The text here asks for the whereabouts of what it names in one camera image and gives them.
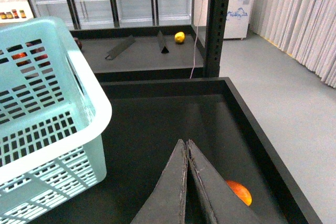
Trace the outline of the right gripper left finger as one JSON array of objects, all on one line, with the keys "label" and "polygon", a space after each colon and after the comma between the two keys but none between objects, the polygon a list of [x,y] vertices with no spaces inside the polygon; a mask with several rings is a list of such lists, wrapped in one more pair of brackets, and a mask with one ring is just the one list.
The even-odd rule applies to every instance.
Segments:
[{"label": "right gripper left finger", "polygon": [[179,139],[152,193],[132,223],[184,223],[188,159]]}]

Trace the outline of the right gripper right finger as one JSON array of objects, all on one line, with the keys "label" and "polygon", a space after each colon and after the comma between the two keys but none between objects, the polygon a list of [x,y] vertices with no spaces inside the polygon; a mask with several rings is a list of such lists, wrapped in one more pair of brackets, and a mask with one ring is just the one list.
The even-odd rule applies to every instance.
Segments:
[{"label": "right gripper right finger", "polygon": [[194,141],[186,142],[189,168],[206,223],[285,223],[278,209],[246,205]]}]

